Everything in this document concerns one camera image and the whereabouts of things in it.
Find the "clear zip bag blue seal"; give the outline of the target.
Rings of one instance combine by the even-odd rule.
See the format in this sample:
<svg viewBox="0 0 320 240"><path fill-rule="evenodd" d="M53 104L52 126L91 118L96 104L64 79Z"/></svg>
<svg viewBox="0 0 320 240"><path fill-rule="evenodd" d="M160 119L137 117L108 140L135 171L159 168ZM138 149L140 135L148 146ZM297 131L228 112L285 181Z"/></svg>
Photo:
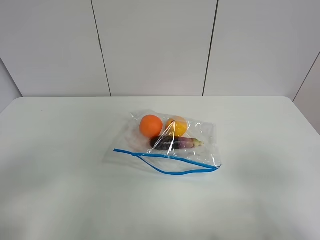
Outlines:
<svg viewBox="0 0 320 240"><path fill-rule="evenodd" d="M151 138L143 136L139 130L140 122L146 115L155 115L162 120L163 127L158 136L167 136L166 122L177 116L152 110L131 112L129 116L114 123L113 138L105 154L105 162L141 170L153 169L171 176L212 173L221 167L214 123L182 117L188 125L182 137L198 139L203 145L171 151L155 150L150 146Z"/></svg>

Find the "orange fruit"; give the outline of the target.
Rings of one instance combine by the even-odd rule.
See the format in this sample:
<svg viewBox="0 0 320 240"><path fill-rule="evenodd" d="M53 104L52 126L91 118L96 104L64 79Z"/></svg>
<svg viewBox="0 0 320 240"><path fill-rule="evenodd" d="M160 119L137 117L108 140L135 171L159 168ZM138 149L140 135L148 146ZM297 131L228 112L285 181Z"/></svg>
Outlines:
<svg viewBox="0 0 320 240"><path fill-rule="evenodd" d="M155 115L145 115L139 124L139 131L140 133L147 137L147 138L153 138L158 136L163 128L163 122L162 120L155 116Z"/></svg>

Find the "yellow fruit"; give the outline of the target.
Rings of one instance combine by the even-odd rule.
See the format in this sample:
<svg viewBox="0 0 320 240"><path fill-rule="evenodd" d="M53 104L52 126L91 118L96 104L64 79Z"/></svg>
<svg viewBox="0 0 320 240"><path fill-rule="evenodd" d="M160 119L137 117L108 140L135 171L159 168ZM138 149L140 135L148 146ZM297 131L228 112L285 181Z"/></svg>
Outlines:
<svg viewBox="0 0 320 240"><path fill-rule="evenodd" d="M182 137L188 130L187 121L180 116L173 116L166 121L165 134L168 136Z"/></svg>

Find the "purple eggplant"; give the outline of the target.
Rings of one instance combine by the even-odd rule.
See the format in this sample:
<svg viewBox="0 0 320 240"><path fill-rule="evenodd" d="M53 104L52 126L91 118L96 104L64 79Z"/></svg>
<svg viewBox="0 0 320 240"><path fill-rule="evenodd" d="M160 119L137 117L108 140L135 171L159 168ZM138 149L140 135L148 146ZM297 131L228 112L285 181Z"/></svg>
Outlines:
<svg viewBox="0 0 320 240"><path fill-rule="evenodd" d="M149 145L154 150L171 151L197 148L202 146L203 142L196 138L160 135L151 138Z"/></svg>

